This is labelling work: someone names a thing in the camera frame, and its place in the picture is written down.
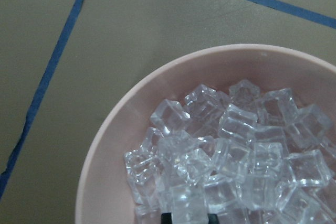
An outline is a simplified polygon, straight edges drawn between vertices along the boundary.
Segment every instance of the bowl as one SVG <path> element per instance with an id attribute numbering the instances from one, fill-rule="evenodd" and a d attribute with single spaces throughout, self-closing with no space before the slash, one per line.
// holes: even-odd
<path id="1" fill-rule="evenodd" d="M 200 83 L 228 92 L 242 79 L 264 91 L 291 87 L 303 105 L 315 103 L 336 121 L 336 67 L 321 59 L 256 44 L 213 47 L 180 57 L 136 84 L 100 127 L 79 180 L 76 224 L 135 223 L 123 154 L 139 148 L 151 113 L 163 99 L 183 101 Z"/>

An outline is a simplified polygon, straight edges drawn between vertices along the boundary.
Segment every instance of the ice cube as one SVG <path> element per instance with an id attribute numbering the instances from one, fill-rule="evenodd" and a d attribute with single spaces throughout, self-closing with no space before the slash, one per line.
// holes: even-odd
<path id="1" fill-rule="evenodd" d="M 256 142 L 254 152 L 254 173 L 256 175 L 269 175 L 274 178 L 281 176 L 282 144 Z"/>
<path id="2" fill-rule="evenodd" d="M 160 138 L 163 137 L 163 134 L 161 131 L 154 127 L 149 127 L 146 131 L 145 138 L 140 145 L 140 149 L 144 152 L 152 152 L 153 151 L 153 146 L 157 146 L 157 143 Z"/>
<path id="3" fill-rule="evenodd" d="M 232 99 L 223 91 L 216 91 L 216 100 L 222 105 L 224 109 L 227 108 L 227 106 L 232 103 Z"/>
<path id="4" fill-rule="evenodd" d="M 250 224 L 247 209 L 238 203 L 224 208 L 217 216 L 223 224 Z"/>
<path id="5" fill-rule="evenodd" d="M 230 86 L 229 95 L 236 106 L 244 106 L 260 97 L 260 88 L 248 80 Z"/>
<path id="6" fill-rule="evenodd" d="M 216 90 L 208 87 L 207 85 L 200 84 L 184 98 L 184 101 L 186 105 L 191 105 L 192 103 L 195 102 L 201 103 L 209 98 L 215 98 L 215 97 L 216 97 Z"/>
<path id="7" fill-rule="evenodd" d="M 300 186 L 323 187 L 332 177 L 319 150 L 291 153 L 288 160 L 294 172 L 296 183 Z"/>
<path id="8" fill-rule="evenodd" d="M 292 224 L 291 221 L 286 215 L 278 211 L 264 211 L 263 215 L 263 224 Z"/>
<path id="9" fill-rule="evenodd" d="M 204 185 L 208 212 L 217 214 L 238 200 L 237 185 L 234 181 L 221 180 Z"/>
<path id="10" fill-rule="evenodd" d="M 250 145 L 255 142 L 281 143 L 283 157 L 289 155 L 287 139 L 282 127 L 258 126 L 251 133 Z"/>
<path id="11" fill-rule="evenodd" d="M 212 136 L 199 137 L 199 147 L 209 156 L 212 157 L 215 153 L 217 140 Z"/>
<path id="12" fill-rule="evenodd" d="M 136 166 L 142 166 L 150 162 L 153 159 L 153 154 L 144 152 L 142 150 L 133 150 L 124 154 L 124 161 L 127 169 L 127 173 L 132 172 L 132 168 Z"/>
<path id="13" fill-rule="evenodd" d="M 132 175 L 128 176 L 128 183 L 131 187 L 136 203 L 143 204 L 151 208 L 159 205 L 156 194 L 156 176 L 159 176 L 158 173 L 153 173 L 143 180 L 138 180 Z"/>
<path id="14" fill-rule="evenodd" d="M 256 100 L 256 105 L 262 125 L 285 126 L 298 115 L 292 90 L 288 88 L 267 92 Z"/>
<path id="15" fill-rule="evenodd" d="M 177 173 L 187 183 L 196 185 L 203 177 L 209 177 L 213 166 L 210 157 L 200 148 L 181 155 Z"/>
<path id="16" fill-rule="evenodd" d="M 181 155 L 198 148 L 198 139 L 192 138 L 185 131 L 161 138 L 158 141 L 157 154 L 162 162 L 168 161 L 173 167 L 179 162 Z"/>
<path id="17" fill-rule="evenodd" d="M 319 203 L 299 187 L 289 187 L 277 201 L 277 207 L 291 223 L 307 223 L 320 210 Z"/>
<path id="18" fill-rule="evenodd" d="M 250 153 L 251 149 L 246 146 L 218 138 L 212 162 L 218 173 L 242 183 L 248 171 Z"/>
<path id="19" fill-rule="evenodd" d="M 160 212 L 172 212 L 173 198 L 169 190 L 158 192 L 157 197 L 160 206 Z"/>
<path id="20" fill-rule="evenodd" d="M 320 144 L 331 127 L 332 121 L 313 104 L 299 109 L 298 117 L 287 126 L 286 131 L 300 149 L 307 149 Z"/>
<path id="21" fill-rule="evenodd" d="M 247 210 L 248 219 L 250 224 L 264 224 L 263 222 L 263 213 L 261 210 L 251 211 Z"/>
<path id="22" fill-rule="evenodd" d="M 217 120 L 223 114 L 224 107 L 219 101 L 220 97 L 216 94 L 216 90 L 199 85 L 190 94 L 185 97 L 187 110 L 191 118 L 202 123 Z"/>
<path id="23" fill-rule="evenodd" d="M 336 191 L 336 182 L 329 180 L 326 187 L 313 189 L 312 195 L 321 204 L 322 208 L 332 217 L 336 218 L 336 198 L 333 192 Z"/>
<path id="24" fill-rule="evenodd" d="M 158 208 L 137 206 L 135 208 L 137 224 L 158 224 L 161 222 L 161 213 Z"/>
<path id="25" fill-rule="evenodd" d="M 326 212 L 319 209 L 314 212 L 310 218 L 307 218 L 307 221 L 304 224 L 335 224 L 335 222 Z"/>
<path id="26" fill-rule="evenodd" d="M 317 148 L 323 154 L 327 165 L 336 163 L 336 144 L 332 143 L 326 136 Z"/>
<path id="27" fill-rule="evenodd" d="M 174 224 L 208 224 L 209 219 L 200 186 L 176 186 L 170 188 L 173 198 L 172 222 Z"/>
<path id="28" fill-rule="evenodd" d="M 163 100 L 151 115 L 151 122 L 162 132 L 170 135 L 187 127 L 190 115 L 177 101 Z"/>
<path id="29" fill-rule="evenodd" d="M 219 120 L 218 136 L 248 139 L 248 134 L 257 124 L 258 116 L 229 104 Z"/>
<path id="30" fill-rule="evenodd" d="M 217 137 L 218 123 L 204 124 L 197 120 L 191 119 L 190 124 L 185 131 L 192 137 L 213 136 Z"/>
<path id="31" fill-rule="evenodd" d="M 250 210 L 273 210 L 275 186 L 274 178 L 249 174 L 242 184 L 241 201 Z"/>

